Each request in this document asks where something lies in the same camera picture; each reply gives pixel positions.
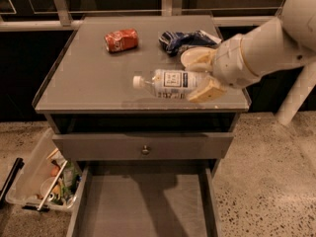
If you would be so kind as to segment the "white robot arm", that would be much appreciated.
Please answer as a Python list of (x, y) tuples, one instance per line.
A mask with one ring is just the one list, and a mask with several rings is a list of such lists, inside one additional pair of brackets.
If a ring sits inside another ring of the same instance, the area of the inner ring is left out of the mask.
[(280, 13), (197, 58), (187, 69), (209, 74), (187, 95), (212, 101), (229, 88), (244, 89), (267, 74), (310, 64), (316, 57), (316, 0), (285, 0)]

